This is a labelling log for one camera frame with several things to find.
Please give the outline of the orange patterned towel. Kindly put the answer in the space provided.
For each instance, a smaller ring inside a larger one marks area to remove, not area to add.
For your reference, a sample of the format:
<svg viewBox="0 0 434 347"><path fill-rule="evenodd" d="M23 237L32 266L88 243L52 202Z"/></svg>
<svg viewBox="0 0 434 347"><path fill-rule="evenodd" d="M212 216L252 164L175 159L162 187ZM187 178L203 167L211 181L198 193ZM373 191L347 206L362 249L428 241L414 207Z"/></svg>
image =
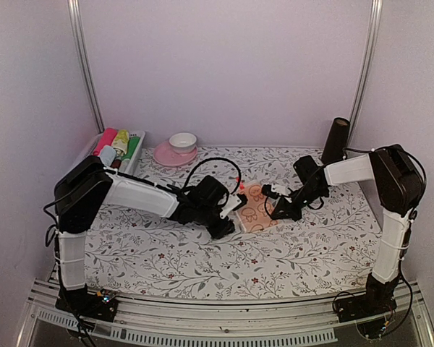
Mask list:
<svg viewBox="0 0 434 347"><path fill-rule="evenodd" d="M273 212L271 202L266 202L262 184L258 181L243 181L238 193L244 194L247 203L235 212L238 230L246 234L261 233L286 225L282 220L272 220L265 210Z"/></svg>

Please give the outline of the light blue towel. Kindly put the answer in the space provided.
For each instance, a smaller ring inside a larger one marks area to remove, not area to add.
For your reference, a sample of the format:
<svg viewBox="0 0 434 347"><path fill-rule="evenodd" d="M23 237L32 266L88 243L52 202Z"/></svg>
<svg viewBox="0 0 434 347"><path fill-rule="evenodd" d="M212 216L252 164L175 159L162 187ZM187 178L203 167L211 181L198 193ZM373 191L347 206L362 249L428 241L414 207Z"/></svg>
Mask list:
<svg viewBox="0 0 434 347"><path fill-rule="evenodd" d="M105 145L98 154L98 157L100 158L102 164L107 167L111 166L111 164L116 159L116 156L116 150L110 145Z"/></svg>

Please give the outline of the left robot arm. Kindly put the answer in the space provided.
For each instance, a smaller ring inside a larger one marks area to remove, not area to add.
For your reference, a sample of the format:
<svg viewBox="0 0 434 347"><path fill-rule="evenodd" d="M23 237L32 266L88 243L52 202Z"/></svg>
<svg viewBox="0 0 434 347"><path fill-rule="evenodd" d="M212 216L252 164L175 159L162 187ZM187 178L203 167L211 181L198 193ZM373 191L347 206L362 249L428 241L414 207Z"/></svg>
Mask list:
<svg viewBox="0 0 434 347"><path fill-rule="evenodd" d="M67 290L65 302L78 314L93 308L92 296L83 290L85 239L103 209L120 207L181 225L196 224L221 239L235 229L230 213L245 202L237 189L210 175L195 185L174 186L122 173L94 155L84 158L56 184L54 201L48 204L56 219L56 261Z"/></svg>

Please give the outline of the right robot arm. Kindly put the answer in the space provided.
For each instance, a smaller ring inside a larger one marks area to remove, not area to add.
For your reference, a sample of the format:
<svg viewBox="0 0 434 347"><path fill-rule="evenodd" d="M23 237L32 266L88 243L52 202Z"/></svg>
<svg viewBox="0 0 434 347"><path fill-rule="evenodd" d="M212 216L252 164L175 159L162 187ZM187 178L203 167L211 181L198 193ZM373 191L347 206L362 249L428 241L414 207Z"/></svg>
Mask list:
<svg viewBox="0 0 434 347"><path fill-rule="evenodd" d="M401 263L409 247L411 227L427 186L427 177L420 162L401 145L357 150L353 158L324 163L319 166L311 156L294 163L302 182L297 190L279 184L266 184L262 193L276 201L268 213L272 220L298 221L304 207L329 196L331 187L360 181L375 183L383 208L383 228L378 256L367 277L366 294L359 308L374 315L393 296L402 278Z"/></svg>

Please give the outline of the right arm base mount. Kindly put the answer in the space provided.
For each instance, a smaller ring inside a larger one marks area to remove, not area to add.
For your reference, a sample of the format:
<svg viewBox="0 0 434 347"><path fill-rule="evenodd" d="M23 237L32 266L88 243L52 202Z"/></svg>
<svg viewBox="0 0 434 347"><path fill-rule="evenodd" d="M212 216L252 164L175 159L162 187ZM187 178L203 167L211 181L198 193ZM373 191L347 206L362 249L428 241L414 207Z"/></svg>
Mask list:
<svg viewBox="0 0 434 347"><path fill-rule="evenodd" d="M339 322L350 322L384 313L394 313L397 308L393 297L382 302L368 301L365 294L338 293L332 302L332 310Z"/></svg>

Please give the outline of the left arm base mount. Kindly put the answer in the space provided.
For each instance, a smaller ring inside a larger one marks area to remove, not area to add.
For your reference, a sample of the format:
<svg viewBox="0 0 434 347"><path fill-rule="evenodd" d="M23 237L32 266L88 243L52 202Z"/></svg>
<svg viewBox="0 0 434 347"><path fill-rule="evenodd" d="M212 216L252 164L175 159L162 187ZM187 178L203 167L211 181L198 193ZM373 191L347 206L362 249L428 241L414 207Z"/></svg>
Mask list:
<svg viewBox="0 0 434 347"><path fill-rule="evenodd" d="M55 307L77 317L113 322L119 302L110 294L91 294L88 287L68 290L60 284Z"/></svg>

